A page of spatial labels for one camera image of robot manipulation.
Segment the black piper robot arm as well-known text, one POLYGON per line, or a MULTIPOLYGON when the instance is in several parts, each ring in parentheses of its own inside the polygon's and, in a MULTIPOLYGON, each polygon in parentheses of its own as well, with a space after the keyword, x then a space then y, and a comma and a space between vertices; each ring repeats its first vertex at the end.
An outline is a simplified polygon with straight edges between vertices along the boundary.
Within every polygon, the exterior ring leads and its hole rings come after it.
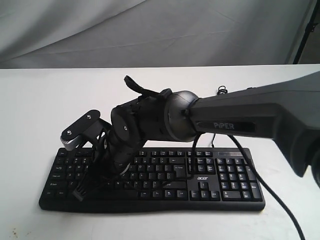
POLYGON ((105 180, 123 174, 147 141, 196 142, 204 133, 267 138, 275 142, 294 173, 311 167, 320 181, 320 74, 200 98, 190 91, 155 92, 130 76, 139 97, 111 111, 95 139, 96 157, 73 191, 78 200, 105 180))

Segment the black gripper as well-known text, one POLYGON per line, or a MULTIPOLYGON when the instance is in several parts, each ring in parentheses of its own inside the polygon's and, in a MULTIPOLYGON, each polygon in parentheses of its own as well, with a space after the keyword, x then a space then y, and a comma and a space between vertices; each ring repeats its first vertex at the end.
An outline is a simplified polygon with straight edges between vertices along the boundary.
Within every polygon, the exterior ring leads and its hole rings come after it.
POLYGON ((115 139, 104 139, 93 145, 93 162, 73 190, 73 196, 82 202, 94 190, 94 185, 101 185, 102 182, 123 174, 139 150, 139 142, 130 146, 115 139))

